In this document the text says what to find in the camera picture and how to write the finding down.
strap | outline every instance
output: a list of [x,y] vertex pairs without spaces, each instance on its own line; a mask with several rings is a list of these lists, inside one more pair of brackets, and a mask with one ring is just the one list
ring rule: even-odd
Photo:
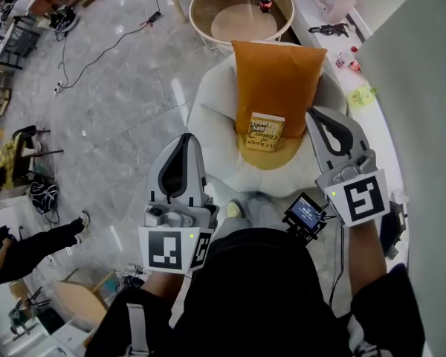
[[140,304],[127,304],[129,310],[129,322],[131,324],[132,347],[131,356],[148,356],[146,318],[143,307]]

white chair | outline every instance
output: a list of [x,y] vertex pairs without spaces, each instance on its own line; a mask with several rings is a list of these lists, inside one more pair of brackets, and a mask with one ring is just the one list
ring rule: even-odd
[[[315,186],[320,169],[307,132],[294,157],[277,169],[260,170],[240,155],[234,129],[238,109],[235,70],[232,54],[203,76],[188,119],[189,132],[200,142],[207,173],[238,192],[259,191],[274,197]],[[313,105],[346,113],[343,92],[325,71],[319,79]]]

marble floor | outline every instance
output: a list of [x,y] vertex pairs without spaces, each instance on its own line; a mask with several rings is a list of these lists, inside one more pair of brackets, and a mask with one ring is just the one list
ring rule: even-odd
[[[71,253],[61,251],[40,264],[32,279],[52,295],[52,283],[73,268],[83,279],[97,282],[110,268],[122,271],[141,265],[137,227],[143,223],[146,176],[159,152],[186,132],[199,81],[224,56],[205,44],[191,24],[181,24],[170,0],[158,0],[163,16],[120,44],[89,67],[72,89],[54,96],[64,80],[62,59],[72,84],[83,67],[113,45],[125,32],[139,28],[156,11],[155,0],[96,0],[79,11],[80,22],[66,42],[44,32],[23,71],[15,74],[13,96],[1,123],[4,138],[18,128],[39,124],[51,129],[42,138],[47,149],[64,153],[48,157],[45,168],[59,185],[59,216],[65,224],[82,209],[91,214],[86,239]],[[191,0],[180,0],[188,11]],[[238,195],[209,178],[208,193],[226,205]],[[286,209],[291,198],[275,204]],[[36,228],[47,229],[36,214]],[[310,245],[324,295],[329,297],[334,271],[335,226]],[[181,313],[188,280],[175,306]],[[334,307],[343,313],[350,300],[344,275]]]

hand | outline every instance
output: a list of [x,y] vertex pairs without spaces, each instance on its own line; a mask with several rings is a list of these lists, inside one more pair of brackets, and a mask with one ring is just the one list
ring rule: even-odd
[[3,246],[8,248],[13,244],[13,241],[10,238],[5,238],[2,243],[3,243]]

yellow sticky note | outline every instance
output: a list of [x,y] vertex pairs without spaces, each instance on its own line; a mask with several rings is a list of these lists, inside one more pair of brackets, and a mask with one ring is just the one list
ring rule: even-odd
[[347,95],[347,103],[351,109],[361,109],[375,101],[375,89],[364,84]]

